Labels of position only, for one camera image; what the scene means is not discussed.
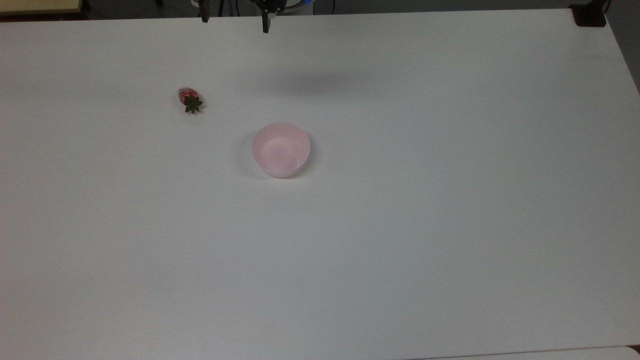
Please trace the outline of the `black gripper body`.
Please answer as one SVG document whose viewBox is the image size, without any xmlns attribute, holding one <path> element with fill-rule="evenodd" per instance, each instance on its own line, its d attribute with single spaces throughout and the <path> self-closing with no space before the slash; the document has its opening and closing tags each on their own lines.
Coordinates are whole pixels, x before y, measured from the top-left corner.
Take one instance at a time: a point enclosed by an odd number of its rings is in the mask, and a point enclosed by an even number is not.
<svg viewBox="0 0 640 360">
<path fill-rule="evenodd" d="M 286 0 L 252 0 L 262 15 L 282 13 L 287 7 Z"/>
</svg>

